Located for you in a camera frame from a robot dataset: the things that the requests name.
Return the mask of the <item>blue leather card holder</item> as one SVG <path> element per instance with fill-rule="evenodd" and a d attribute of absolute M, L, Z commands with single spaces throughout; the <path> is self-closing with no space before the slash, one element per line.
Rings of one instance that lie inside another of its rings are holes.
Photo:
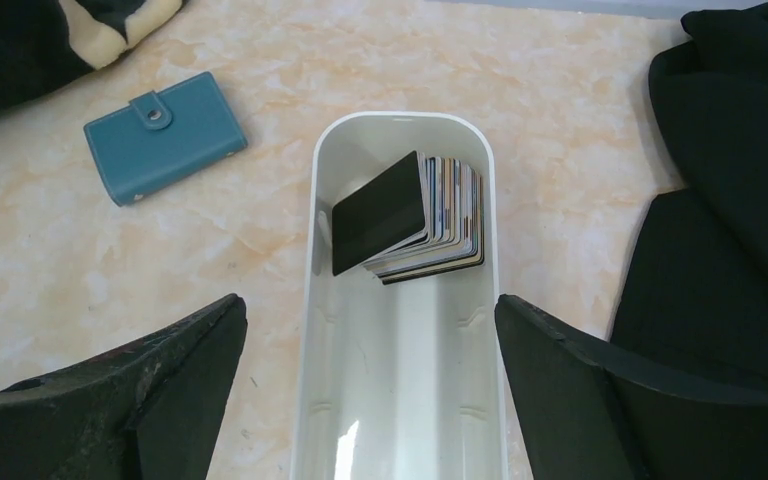
<path fill-rule="evenodd" d="M 83 131 L 102 184 L 119 207 L 248 147 L 209 71 L 135 97 Z"/>

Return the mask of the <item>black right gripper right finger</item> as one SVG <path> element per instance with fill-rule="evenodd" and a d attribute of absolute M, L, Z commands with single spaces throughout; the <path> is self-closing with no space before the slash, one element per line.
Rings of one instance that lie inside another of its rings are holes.
<path fill-rule="evenodd" d="M 768 391 L 676 370 L 522 298 L 494 310 L 537 479 L 768 479 Z"/>

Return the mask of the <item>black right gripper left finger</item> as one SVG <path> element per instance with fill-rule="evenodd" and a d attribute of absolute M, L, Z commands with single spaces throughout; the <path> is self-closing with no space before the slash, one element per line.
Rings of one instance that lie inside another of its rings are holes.
<path fill-rule="evenodd" d="M 0 479 L 203 479 L 247 331 L 227 295 L 0 391 Z"/>

